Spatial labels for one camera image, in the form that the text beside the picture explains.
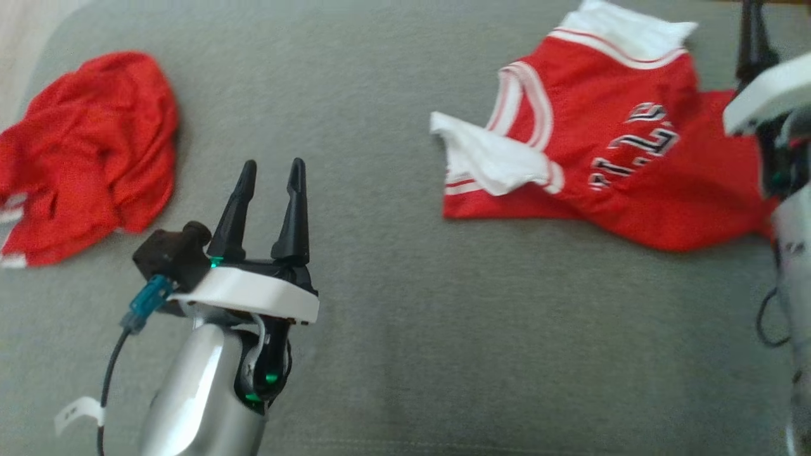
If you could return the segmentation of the crumpled plain red garment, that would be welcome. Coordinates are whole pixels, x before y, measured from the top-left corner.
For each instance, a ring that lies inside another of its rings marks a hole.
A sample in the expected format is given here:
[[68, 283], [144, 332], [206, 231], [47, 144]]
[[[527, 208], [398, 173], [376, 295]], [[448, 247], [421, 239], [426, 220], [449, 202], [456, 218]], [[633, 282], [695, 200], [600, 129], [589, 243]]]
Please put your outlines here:
[[0, 133], [0, 267], [55, 265], [144, 232], [174, 191], [177, 128], [149, 54], [105, 54], [53, 81]]

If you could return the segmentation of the red jersey with black lettering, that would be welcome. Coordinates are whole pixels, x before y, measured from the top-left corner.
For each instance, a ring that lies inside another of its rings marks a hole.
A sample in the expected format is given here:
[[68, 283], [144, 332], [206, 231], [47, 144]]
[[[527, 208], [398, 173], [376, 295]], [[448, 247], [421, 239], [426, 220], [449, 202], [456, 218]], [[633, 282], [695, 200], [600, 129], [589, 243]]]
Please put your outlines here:
[[433, 112], [444, 217], [587, 220], [677, 252], [770, 239], [758, 144], [724, 132], [733, 91], [700, 89], [697, 28], [583, 0], [499, 70], [487, 126]]

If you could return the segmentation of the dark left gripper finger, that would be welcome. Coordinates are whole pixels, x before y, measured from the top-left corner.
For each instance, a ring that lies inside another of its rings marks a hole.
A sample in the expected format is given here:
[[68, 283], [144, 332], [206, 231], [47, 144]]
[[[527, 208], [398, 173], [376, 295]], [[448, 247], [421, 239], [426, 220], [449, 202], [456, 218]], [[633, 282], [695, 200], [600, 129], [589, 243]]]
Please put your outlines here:
[[247, 211], [254, 196], [256, 173], [256, 161], [247, 160], [209, 243], [208, 255], [213, 262], [240, 262], [246, 259], [243, 240]]
[[278, 239], [271, 249], [275, 262], [308, 262], [310, 240], [308, 228], [306, 164], [295, 158], [286, 187], [289, 201]]

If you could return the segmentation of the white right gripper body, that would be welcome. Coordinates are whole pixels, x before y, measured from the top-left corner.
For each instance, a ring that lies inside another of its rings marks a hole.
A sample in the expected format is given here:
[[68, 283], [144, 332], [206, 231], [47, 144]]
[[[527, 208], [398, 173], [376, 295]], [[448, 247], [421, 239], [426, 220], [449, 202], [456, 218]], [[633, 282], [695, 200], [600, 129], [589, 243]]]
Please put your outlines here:
[[787, 115], [788, 137], [811, 137], [811, 52], [766, 70], [724, 110], [728, 136], [752, 136], [758, 126]]

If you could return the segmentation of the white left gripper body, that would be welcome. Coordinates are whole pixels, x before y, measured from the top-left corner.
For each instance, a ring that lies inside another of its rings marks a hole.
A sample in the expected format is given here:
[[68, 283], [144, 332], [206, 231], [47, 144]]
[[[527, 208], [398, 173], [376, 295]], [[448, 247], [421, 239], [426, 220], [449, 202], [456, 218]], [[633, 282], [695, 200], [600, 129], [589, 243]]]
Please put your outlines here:
[[281, 278], [223, 263], [207, 265], [188, 288], [177, 286], [168, 302], [197, 326], [251, 324], [254, 315], [310, 324], [319, 315], [319, 298], [312, 292]]

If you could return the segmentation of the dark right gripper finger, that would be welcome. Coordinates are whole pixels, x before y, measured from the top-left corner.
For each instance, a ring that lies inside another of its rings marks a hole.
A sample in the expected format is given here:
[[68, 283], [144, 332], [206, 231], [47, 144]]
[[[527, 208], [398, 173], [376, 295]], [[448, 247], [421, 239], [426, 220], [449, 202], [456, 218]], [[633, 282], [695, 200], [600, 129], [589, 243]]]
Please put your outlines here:
[[770, 45], [767, 23], [763, 17], [763, 0], [741, 0], [739, 51], [736, 78], [738, 90], [745, 90], [763, 72], [781, 61]]

